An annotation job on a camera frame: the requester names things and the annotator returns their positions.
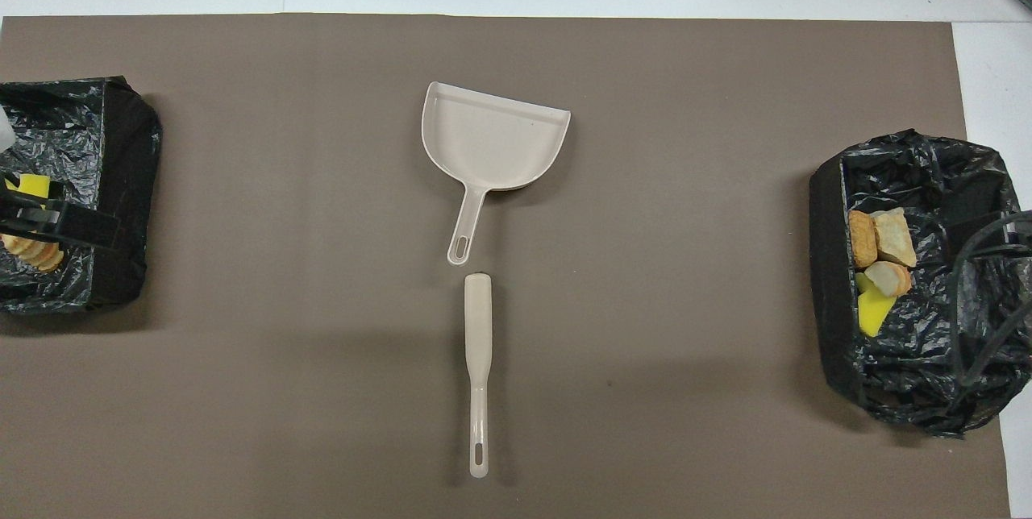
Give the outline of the orange striped ridged piece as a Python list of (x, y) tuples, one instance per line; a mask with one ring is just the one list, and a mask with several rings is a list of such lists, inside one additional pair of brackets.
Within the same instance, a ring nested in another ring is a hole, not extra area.
[(59, 244), (26, 239), (12, 234), (0, 234), (0, 241), (19, 262), (34, 268), (37, 272), (55, 272), (65, 258), (65, 251)]

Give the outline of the beige hand brush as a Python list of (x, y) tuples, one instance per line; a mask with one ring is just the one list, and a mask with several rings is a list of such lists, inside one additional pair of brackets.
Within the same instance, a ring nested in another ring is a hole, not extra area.
[(493, 280), (464, 278), (464, 353), (469, 380), (469, 475), (488, 475), (488, 380), (493, 366)]

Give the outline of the brown paper table mat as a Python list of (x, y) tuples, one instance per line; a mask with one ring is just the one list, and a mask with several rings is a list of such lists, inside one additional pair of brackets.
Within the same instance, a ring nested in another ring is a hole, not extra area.
[[(950, 24), (4, 20), (0, 82), (115, 75), (164, 126), (144, 292), (0, 317), (0, 519), (1009, 514), (996, 425), (925, 437), (826, 386), (809, 287), (825, 160), (964, 135)], [(462, 266), (431, 82), (572, 113)]]

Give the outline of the pale blocky bread chunk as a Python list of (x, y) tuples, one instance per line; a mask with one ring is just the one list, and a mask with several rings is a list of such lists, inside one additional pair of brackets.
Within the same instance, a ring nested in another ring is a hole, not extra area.
[(870, 213), (877, 241), (878, 259), (914, 269), (918, 264), (905, 210), (902, 207)]

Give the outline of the orange-brown bread roll piece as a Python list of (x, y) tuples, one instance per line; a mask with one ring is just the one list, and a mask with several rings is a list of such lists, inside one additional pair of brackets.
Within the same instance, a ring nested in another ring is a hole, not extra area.
[(848, 210), (847, 221), (854, 267), (865, 269), (880, 258), (874, 219), (862, 210)]

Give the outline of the yellow sponge piece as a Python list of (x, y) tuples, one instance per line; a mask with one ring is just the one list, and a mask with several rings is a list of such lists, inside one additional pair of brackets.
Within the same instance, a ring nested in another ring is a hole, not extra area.
[(35, 198), (49, 200), (52, 183), (49, 175), (30, 173), (15, 174), (14, 172), (4, 172), (2, 176), (4, 179), (4, 185), (10, 189), (10, 191), (25, 193), (25, 195), (31, 195)]

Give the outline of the pale crumbly bread chunk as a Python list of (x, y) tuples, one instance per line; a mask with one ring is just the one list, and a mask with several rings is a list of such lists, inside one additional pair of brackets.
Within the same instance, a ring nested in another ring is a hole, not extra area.
[(863, 275), (885, 297), (903, 296), (913, 287), (913, 278), (906, 266), (884, 259), (863, 270)]

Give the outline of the black bag lined bin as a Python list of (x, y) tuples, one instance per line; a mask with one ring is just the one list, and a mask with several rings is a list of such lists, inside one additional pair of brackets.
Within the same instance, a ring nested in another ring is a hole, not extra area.
[(2, 174), (51, 177), (61, 218), (118, 219), (115, 250), (59, 246), (64, 261), (41, 273), (0, 241), (0, 311), (74, 313), (125, 305), (146, 281), (147, 231), (162, 126), (121, 76), (80, 82), (0, 82)]
[[(935, 437), (983, 427), (1032, 382), (1032, 239), (947, 239), (947, 180), (1010, 177), (995, 149), (914, 130), (845, 148), (809, 181), (810, 287), (823, 375), (875, 419)], [(858, 323), (848, 210), (902, 207), (918, 264), (880, 334)]]

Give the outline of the beige plastic dustpan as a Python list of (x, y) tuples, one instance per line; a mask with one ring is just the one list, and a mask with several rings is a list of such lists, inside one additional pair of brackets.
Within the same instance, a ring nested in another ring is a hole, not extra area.
[(522, 189), (544, 175), (563, 148), (571, 121), (568, 109), (429, 83), (422, 145), (439, 170), (464, 187), (447, 251), (450, 265), (467, 263), (487, 193)]

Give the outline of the yellow sponge with green pad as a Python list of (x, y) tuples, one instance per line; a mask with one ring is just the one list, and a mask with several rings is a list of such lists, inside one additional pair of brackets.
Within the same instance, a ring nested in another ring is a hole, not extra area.
[(886, 296), (866, 274), (856, 274), (859, 295), (856, 299), (859, 328), (868, 338), (876, 338), (897, 299)]

